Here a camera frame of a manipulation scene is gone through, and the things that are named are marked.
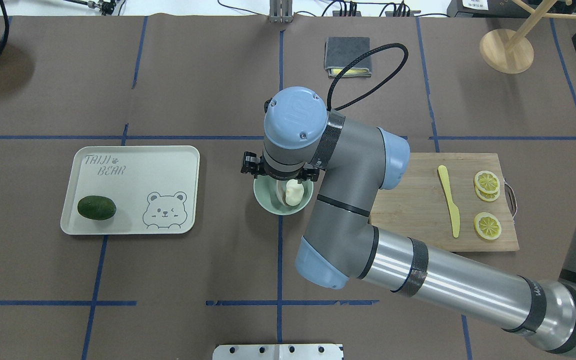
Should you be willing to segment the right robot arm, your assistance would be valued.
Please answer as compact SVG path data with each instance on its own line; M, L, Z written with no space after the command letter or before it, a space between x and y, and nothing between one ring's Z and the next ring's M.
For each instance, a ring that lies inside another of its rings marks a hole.
M378 191L407 170L402 137L327 108L301 86L265 103L263 129L263 154L246 152L242 173L281 181L326 173L295 258L303 278L329 289L365 280L576 358L576 229L558 280L512 275L370 224Z

